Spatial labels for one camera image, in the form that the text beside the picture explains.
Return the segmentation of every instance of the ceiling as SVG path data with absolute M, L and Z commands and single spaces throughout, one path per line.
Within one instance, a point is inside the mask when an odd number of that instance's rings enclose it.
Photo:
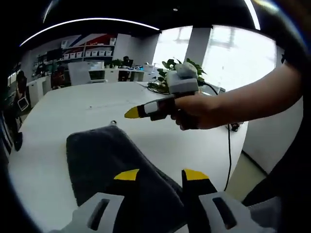
M 78 1 L 53 0 L 49 13 L 43 18 L 51 0 L 23 1 L 8 3 L 11 19 L 3 19 L 6 25 L 2 35 L 5 36 L 6 49 L 14 56 L 8 58 L 8 66 L 16 64 L 21 55 L 48 41 L 67 35 L 84 33 L 129 33 L 133 36 L 148 36 L 159 33 L 153 29 L 135 24 L 113 21 L 84 21 L 63 25 L 48 30 L 25 43 L 19 45 L 36 32 L 60 22 L 87 18 L 113 17 L 132 20 L 165 30 L 169 28 L 193 25 L 194 27 L 210 27 L 213 24 L 232 25 L 254 30 L 248 8 L 243 0 L 207 0 L 205 2 L 193 0 L 185 3 L 167 1 L 165 4 L 157 2 L 135 1 Z M 261 26 L 260 33 L 266 34 L 278 43 L 286 38 L 280 23 L 263 9 L 255 5 Z

